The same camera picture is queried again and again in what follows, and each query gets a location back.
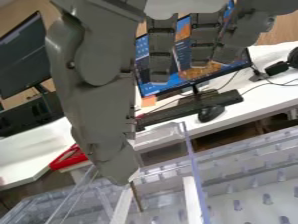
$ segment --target cable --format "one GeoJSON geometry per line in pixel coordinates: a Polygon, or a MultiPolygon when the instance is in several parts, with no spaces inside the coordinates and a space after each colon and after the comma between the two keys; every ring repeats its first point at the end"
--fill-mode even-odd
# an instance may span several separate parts
{"type": "MultiPolygon", "coordinates": [[[[229,85],[229,83],[232,82],[232,80],[234,79],[234,77],[237,76],[237,74],[240,73],[240,71],[241,71],[241,70],[238,70],[238,71],[236,72],[236,74],[232,76],[232,78],[229,79],[229,81],[225,83],[225,85],[224,85],[221,88],[216,89],[214,91],[211,91],[209,93],[212,93],[212,92],[217,92],[217,91],[220,91],[221,89],[224,89],[224,88],[229,85]]],[[[176,100],[171,101],[169,103],[167,103],[167,104],[164,104],[163,106],[157,107],[156,109],[153,109],[152,111],[149,111],[149,112],[147,112],[145,114],[140,115],[139,117],[147,116],[148,114],[151,114],[151,113],[153,113],[155,111],[160,110],[163,107],[168,106],[169,104],[172,104],[173,102],[176,102],[176,101],[180,100],[180,99],[176,99],[176,100]]]]}
{"type": "MultiPolygon", "coordinates": [[[[256,75],[257,74],[261,74],[261,72],[260,72],[260,70],[258,70],[258,68],[257,68],[257,66],[254,65],[254,67],[256,68],[253,68],[253,66],[252,66],[252,69],[254,70],[254,73],[256,73],[256,75]]],[[[293,84],[293,85],[288,85],[289,83],[292,83],[292,82],[294,82],[296,80],[298,80],[298,79],[293,79],[292,81],[289,81],[289,82],[286,82],[286,83],[274,83],[274,82],[272,82],[266,77],[264,77],[264,79],[268,81],[268,83],[264,83],[264,84],[261,84],[261,85],[258,85],[258,86],[254,86],[252,89],[249,89],[249,90],[246,90],[242,94],[241,94],[241,96],[244,96],[246,93],[249,93],[252,90],[254,90],[254,89],[257,89],[258,87],[261,87],[261,86],[265,86],[265,85],[276,85],[276,86],[298,86],[298,84],[293,84]]]]}
{"type": "Polygon", "coordinates": [[[232,80],[234,79],[234,77],[237,76],[238,73],[240,73],[240,70],[238,70],[238,71],[236,72],[236,74],[232,76],[232,78],[229,79],[229,81],[226,82],[226,84],[225,84],[220,89],[217,89],[216,91],[224,89],[224,88],[229,85],[229,83],[232,82],[232,80]]]}
{"type": "Polygon", "coordinates": [[[278,84],[278,83],[273,83],[273,82],[264,83],[264,84],[261,84],[261,85],[258,85],[258,86],[254,86],[252,89],[246,90],[246,91],[241,94],[241,96],[244,96],[248,92],[250,92],[252,90],[254,90],[254,89],[257,89],[258,87],[265,86],[265,85],[298,86],[298,84],[297,84],[297,85],[286,85],[288,83],[292,83],[292,82],[294,82],[294,81],[297,81],[297,80],[298,80],[298,79],[293,79],[292,81],[289,81],[289,82],[286,82],[286,83],[284,83],[284,84],[278,84]]]}

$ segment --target wall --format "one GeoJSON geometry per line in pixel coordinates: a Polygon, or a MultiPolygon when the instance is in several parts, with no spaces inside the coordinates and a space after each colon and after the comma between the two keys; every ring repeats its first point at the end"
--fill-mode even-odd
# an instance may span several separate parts
{"type": "MultiPolygon", "coordinates": [[[[59,17],[59,11],[51,5],[50,0],[15,0],[0,8],[0,36],[6,34],[36,10],[42,12],[46,27],[48,28],[59,17]]],[[[137,36],[147,32],[145,24],[140,25],[137,36]]],[[[298,40],[298,11],[277,19],[270,33],[262,34],[257,44],[277,44],[285,41],[298,40]]],[[[52,91],[52,80],[43,83],[52,91]]],[[[24,91],[3,101],[4,108],[12,108],[27,101],[27,97],[36,94],[34,89],[24,91]]]]}

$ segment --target computer monitor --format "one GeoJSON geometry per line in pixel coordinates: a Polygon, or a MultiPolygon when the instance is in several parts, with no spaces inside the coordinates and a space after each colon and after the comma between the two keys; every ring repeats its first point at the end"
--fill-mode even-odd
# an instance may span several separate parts
{"type": "MultiPolygon", "coordinates": [[[[230,1],[224,15],[226,21],[233,8],[234,3],[230,1]]],[[[143,97],[151,95],[159,96],[252,66],[252,59],[246,49],[241,57],[229,65],[222,65],[212,61],[207,68],[192,68],[191,16],[185,16],[179,20],[176,30],[176,46],[173,49],[171,77],[167,83],[151,82],[148,35],[139,37],[136,40],[137,84],[143,97]]]]}
{"type": "Polygon", "coordinates": [[[46,27],[35,12],[0,38],[0,95],[6,99],[51,78],[46,27]]]}

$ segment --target monitor stand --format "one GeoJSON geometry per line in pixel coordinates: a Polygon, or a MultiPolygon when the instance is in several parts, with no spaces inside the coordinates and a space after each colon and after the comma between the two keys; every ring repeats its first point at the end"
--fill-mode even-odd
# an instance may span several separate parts
{"type": "Polygon", "coordinates": [[[193,94],[180,99],[179,104],[185,104],[193,101],[200,101],[205,98],[214,97],[218,94],[216,89],[209,89],[207,91],[200,91],[196,85],[192,85],[193,88],[193,94]]]}
{"type": "Polygon", "coordinates": [[[44,104],[47,106],[47,109],[48,111],[52,113],[52,109],[51,109],[51,106],[50,106],[50,103],[48,103],[48,100],[47,100],[47,97],[46,95],[51,92],[40,83],[36,84],[34,86],[36,88],[36,90],[39,91],[39,95],[42,96],[43,100],[44,100],[44,104]]]}
{"type": "Polygon", "coordinates": [[[50,92],[50,90],[39,83],[34,86],[36,88],[36,90],[39,91],[39,93],[43,95],[43,94],[47,94],[50,92]]]}

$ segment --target red object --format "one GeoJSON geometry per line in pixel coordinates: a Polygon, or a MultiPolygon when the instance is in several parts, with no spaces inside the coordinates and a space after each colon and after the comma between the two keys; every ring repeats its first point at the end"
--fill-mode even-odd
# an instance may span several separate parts
{"type": "Polygon", "coordinates": [[[54,160],[50,164],[50,168],[51,170],[59,170],[87,160],[88,158],[79,145],[73,144],[72,147],[54,160]]]}

